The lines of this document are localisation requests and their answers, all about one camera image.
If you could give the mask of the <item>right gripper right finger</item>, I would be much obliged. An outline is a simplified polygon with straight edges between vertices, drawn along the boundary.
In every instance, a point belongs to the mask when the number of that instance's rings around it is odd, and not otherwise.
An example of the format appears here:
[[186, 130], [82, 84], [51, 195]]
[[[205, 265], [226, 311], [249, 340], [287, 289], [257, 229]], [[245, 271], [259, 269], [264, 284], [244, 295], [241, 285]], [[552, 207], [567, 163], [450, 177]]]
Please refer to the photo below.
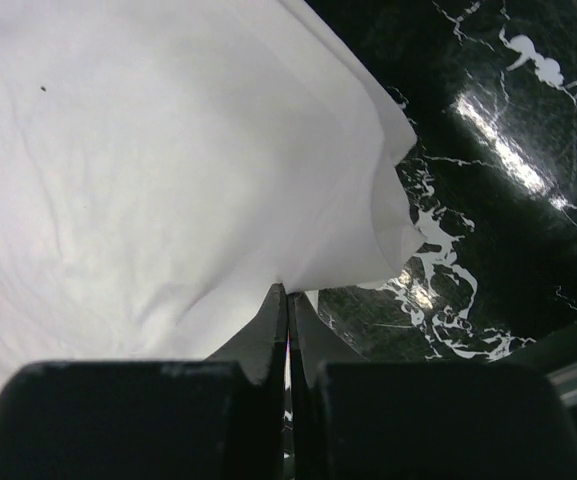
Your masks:
[[287, 301], [299, 479], [577, 479], [553, 385], [512, 364], [367, 362]]

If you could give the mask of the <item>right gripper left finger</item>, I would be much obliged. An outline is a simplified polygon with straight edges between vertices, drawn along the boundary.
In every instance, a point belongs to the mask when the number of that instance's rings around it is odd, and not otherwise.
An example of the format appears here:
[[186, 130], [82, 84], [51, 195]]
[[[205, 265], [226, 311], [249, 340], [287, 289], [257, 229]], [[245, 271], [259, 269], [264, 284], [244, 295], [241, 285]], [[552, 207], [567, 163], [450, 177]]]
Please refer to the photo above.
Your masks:
[[279, 479], [288, 305], [203, 361], [46, 361], [0, 393], [0, 479]]

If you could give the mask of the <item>white t shirt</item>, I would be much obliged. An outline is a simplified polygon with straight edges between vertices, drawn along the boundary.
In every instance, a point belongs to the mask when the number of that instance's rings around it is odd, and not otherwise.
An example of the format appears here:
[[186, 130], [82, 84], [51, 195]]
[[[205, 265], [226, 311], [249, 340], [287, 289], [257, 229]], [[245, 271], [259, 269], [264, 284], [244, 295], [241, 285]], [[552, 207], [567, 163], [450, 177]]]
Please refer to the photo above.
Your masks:
[[0, 1], [0, 390], [204, 359], [274, 283], [396, 277], [415, 141], [303, 1]]

